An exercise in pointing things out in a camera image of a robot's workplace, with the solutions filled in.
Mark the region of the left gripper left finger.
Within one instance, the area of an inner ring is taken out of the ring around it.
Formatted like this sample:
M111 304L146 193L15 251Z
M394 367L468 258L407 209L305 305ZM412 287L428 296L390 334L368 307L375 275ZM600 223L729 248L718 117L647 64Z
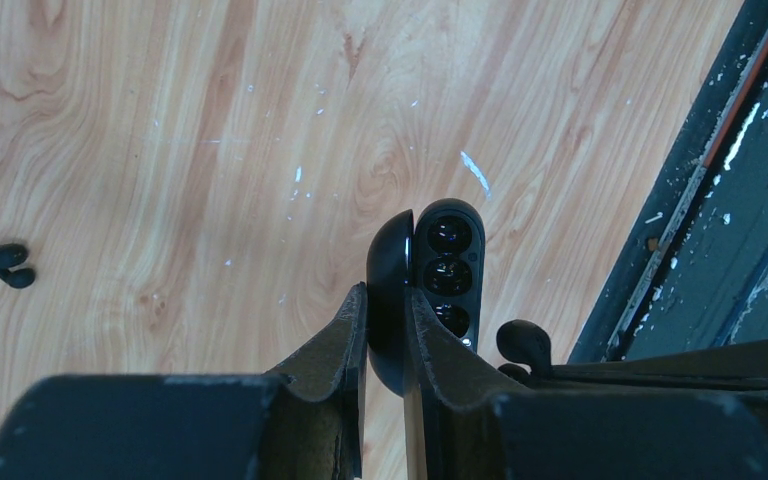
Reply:
M357 479L367 289L261 374L63 374L0 426L0 479Z

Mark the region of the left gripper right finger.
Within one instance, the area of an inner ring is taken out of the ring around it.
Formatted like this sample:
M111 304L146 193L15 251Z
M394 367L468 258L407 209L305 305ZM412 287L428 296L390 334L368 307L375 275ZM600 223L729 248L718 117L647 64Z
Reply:
M412 479L768 479L768 428L734 394L530 389L405 295Z

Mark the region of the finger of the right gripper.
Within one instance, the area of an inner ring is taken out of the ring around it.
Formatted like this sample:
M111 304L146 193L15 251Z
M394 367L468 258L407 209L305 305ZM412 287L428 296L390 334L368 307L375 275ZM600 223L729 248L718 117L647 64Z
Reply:
M552 390L768 398L768 340L631 361L556 366Z

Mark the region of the black earbud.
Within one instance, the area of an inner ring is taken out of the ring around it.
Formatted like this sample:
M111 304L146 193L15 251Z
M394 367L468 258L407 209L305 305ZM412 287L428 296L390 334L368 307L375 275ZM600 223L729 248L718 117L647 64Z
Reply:
M506 362L497 370L509 378L529 384L551 378L551 340L547 332L527 320L511 320L496 332L496 345Z
M0 245L0 280L14 289L29 287L36 280L32 267L23 267L28 260L29 250L19 243Z

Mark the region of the black earbud charging case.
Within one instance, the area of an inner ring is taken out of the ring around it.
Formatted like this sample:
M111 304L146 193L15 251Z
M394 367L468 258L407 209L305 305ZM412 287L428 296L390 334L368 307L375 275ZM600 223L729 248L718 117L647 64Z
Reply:
M367 253L370 362L390 392L404 395L406 289L419 289L439 323L477 351L486 235L469 203L444 198L418 217L398 213L378 230Z

